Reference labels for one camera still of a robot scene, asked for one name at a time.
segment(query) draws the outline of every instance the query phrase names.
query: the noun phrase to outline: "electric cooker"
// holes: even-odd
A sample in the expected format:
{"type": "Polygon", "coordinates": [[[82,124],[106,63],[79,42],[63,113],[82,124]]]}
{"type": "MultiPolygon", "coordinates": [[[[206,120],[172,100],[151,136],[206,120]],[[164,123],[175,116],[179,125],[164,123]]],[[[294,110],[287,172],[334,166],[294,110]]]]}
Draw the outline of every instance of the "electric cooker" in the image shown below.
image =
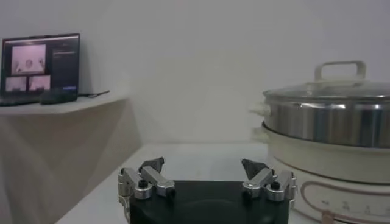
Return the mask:
{"type": "Polygon", "coordinates": [[[274,169],[297,177],[296,210],[322,223],[390,223],[390,84],[365,76],[362,61],[324,63],[313,82],[266,91],[251,109],[274,169]],[[357,72],[323,78],[331,65],[357,72]]]}

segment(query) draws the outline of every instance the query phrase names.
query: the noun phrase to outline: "stainless steel pot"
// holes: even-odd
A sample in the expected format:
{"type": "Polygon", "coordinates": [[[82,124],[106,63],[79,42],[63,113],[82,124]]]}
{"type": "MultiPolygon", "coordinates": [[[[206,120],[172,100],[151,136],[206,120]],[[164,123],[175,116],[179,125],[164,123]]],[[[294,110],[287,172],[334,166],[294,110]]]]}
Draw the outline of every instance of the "stainless steel pot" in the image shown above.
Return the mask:
{"type": "Polygon", "coordinates": [[[390,148],[390,84],[365,80],[362,61],[319,65],[314,81],[264,92],[255,110],[266,128],[309,141],[358,147],[390,148]],[[329,65],[357,66],[350,79],[323,79],[329,65]]]}

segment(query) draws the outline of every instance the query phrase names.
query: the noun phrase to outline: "laptop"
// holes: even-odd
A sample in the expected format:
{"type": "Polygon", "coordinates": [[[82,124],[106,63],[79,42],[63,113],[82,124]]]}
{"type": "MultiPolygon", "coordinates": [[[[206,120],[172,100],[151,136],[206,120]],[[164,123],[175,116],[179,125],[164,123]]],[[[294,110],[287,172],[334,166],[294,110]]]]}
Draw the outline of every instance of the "laptop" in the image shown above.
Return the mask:
{"type": "Polygon", "coordinates": [[[79,90],[80,34],[2,41],[0,107],[38,103],[47,91],[79,90]]]}

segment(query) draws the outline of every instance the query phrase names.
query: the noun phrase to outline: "black device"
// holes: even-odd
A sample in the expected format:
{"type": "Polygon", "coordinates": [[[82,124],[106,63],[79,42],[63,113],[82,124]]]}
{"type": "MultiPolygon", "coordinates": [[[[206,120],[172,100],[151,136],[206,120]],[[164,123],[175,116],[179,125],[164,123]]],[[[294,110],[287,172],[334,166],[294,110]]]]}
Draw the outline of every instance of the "black device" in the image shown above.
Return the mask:
{"type": "Polygon", "coordinates": [[[118,175],[119,202],[131,224],[287,224],[296,178],[244,159],[248,181],[171,181],[163,158],[118,175]]]}
{"type": "Polygon", "coordinates": [[[44,92],[43,102],[76,96],[79,52],[79,33],[3,39],[0,106],[38,103],[44,92]]]}

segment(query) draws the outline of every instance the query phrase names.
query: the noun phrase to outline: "laptop keyboard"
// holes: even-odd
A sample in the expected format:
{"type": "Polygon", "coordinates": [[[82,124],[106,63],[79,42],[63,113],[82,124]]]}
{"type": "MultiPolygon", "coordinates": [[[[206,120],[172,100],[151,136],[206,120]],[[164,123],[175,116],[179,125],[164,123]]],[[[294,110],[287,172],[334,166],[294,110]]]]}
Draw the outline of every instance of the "laptop keyboard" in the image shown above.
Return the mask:
{"type": "Polygon", "coordinates": [[[27,105],[39,103],[39,97],[10,97],[0,99],[0,107],[13,107],[20,105],[27,105]]]}

